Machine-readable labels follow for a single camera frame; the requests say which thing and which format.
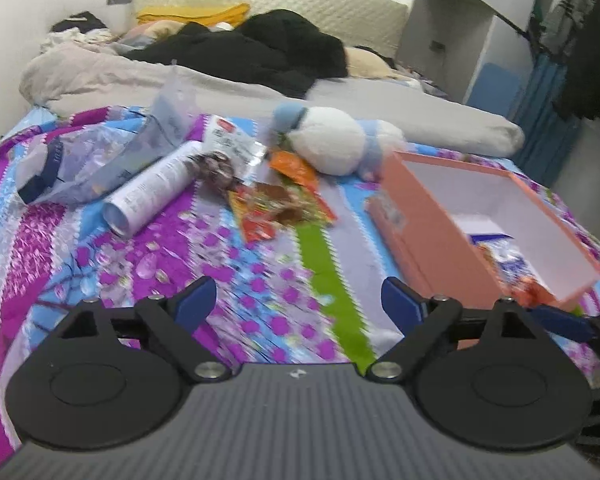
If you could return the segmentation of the yellow pillow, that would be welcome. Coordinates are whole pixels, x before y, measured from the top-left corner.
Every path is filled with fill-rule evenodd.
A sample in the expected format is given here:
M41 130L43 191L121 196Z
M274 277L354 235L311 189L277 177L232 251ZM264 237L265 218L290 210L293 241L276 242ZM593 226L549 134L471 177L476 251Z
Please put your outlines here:
M166 20L207 27L224 22L236 27L248 18L249 11L248 3L234 6L145 6L136 12L135 18L139 25Z

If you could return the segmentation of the white wardrobe shelf unit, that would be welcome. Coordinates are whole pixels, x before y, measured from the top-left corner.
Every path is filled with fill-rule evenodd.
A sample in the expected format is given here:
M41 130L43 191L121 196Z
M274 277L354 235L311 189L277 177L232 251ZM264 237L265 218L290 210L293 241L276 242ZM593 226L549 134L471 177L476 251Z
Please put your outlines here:
M527 31L535 0L413 0L396 59L466 102L482 66L525 82L532 71Z

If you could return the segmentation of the grey duvet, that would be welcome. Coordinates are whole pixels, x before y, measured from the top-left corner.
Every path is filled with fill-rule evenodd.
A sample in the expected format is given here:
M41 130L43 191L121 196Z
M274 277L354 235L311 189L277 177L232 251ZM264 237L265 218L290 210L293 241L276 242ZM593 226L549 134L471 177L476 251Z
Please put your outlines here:
M106 105L148 106L171 74L183 81L204 113L264 119L286 100L260 84L131 61L76 44L61 44L30 61L19 91L30 104L69 116ZM505 158L524 144L521 128L500 115L388 80L319 80L300 102L339 108L356 119L385 120L400 128L407 140L463 153Z

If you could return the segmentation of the colourful floral bedsheet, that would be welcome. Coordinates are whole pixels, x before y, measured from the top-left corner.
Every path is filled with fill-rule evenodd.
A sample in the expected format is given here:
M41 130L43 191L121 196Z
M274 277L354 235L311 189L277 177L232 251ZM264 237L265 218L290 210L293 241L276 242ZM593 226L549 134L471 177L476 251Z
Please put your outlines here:
M7 383L83 299L129 307L208 276L218 300L194 333L225 363L353 362L369 366L398 338L380 286L399 269L367 212L377 185L324 178L331 226L304 224L249 244L223 201L189 185L146 228L122 238L99 204L29 207L16 191L18 164L34 148L93 128L136 133L138 107L107 106L59 119L32 110L0 141L0 468L20 441L5 406Z

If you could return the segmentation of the hanging dark clothes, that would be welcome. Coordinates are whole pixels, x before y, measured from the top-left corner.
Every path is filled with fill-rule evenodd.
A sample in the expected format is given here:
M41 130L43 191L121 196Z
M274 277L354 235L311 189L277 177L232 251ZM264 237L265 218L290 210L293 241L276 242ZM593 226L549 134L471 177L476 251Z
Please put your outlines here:
M567 67L558 116L600 119L600 0L560 0L541 23L539 47Z

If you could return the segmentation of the pink cardboard box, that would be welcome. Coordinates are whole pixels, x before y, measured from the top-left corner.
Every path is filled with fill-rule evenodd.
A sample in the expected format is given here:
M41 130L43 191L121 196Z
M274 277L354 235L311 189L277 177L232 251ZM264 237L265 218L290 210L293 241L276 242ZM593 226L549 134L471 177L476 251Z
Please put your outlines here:
M489 310L510 295L479 243L497 235L519 250L542 301L573 310L600 264L541 197L509 171L395 152L367 210L408 286Z

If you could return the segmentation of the clothes heap at wall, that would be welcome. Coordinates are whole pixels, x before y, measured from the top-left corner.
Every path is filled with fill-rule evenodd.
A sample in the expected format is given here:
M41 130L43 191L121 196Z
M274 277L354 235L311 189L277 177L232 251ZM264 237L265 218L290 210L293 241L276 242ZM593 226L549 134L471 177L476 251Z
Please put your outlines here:
M77 44L90 50L108 46L115 39L116 36L102 20L91 12L83 11L53 24L40 43L40 53L45 53L61 44Z

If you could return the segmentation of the white cylindrical tube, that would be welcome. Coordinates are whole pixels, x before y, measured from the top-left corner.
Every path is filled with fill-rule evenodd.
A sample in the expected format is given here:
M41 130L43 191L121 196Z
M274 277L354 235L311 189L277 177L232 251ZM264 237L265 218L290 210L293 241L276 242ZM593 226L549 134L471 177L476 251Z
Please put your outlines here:
M102 205L110 230L131 237L182 194L198 177L201 148L201 142L188 141L111 193Z

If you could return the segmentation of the dark brown snack packet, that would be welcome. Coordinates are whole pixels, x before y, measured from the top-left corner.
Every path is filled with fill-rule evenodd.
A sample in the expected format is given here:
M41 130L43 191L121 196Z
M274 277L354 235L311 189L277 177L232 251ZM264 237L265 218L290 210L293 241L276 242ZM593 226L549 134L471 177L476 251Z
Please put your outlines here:
M201 180L218 194L226 195L242 184L227 155L211 152L193 155L190 160L193 164L194 178Z

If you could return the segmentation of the white red snack packet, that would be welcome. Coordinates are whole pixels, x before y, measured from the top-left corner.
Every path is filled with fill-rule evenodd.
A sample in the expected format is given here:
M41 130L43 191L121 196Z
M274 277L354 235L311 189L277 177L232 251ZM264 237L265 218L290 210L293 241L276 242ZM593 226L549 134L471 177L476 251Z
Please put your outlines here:
M231 120L210 115L202 129L201 151L226 156L235 177L248 181L264 159L266 146Z

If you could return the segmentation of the translucent plastic bag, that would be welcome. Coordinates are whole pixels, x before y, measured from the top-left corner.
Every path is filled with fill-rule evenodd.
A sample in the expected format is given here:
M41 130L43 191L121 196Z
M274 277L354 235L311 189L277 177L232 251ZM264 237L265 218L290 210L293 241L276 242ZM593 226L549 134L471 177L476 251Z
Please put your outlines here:
M23 203L91 203L184 143L195 109L170 68L137 132L103 124L61 133L30 148L15 171Z

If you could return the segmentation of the blue white snack bag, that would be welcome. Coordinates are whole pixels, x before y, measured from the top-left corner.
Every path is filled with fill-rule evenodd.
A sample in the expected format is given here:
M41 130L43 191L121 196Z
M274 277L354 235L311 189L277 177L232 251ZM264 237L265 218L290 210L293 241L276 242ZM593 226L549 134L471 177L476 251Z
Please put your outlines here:
M468 240L486 260L505 295L521 307L534 308L556 302L513 237L504 233L484 233L469 234Z

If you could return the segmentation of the blue curtain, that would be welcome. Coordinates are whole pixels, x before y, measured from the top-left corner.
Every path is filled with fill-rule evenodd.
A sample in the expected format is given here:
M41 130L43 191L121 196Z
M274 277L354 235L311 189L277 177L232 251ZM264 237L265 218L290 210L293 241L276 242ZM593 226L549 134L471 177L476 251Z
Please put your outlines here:
M546 188L558 179L580 133L578 118L562 119L554 110L566 73L566 66L541 54L534 63L513 118L513 123L524 132L524 144L513 156L513 162Z

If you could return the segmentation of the orange snack packet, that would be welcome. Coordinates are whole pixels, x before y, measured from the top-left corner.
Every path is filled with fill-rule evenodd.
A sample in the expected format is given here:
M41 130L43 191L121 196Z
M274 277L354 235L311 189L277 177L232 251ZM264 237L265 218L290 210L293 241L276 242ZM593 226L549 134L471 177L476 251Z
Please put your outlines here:
M307 188L312 193L318 191L318 179L314 168L296 153L275 151L270 157L270 166L302 188Z

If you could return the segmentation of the white plush toy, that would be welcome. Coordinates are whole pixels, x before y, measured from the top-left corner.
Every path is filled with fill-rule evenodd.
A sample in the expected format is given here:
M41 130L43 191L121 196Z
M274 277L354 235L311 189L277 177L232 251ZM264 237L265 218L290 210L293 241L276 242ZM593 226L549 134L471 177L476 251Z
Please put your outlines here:
M287 102L274 110L273 128L321 174L355 174L376 182L384 159L407 148L400 128L381 119L355 119L342 110Z

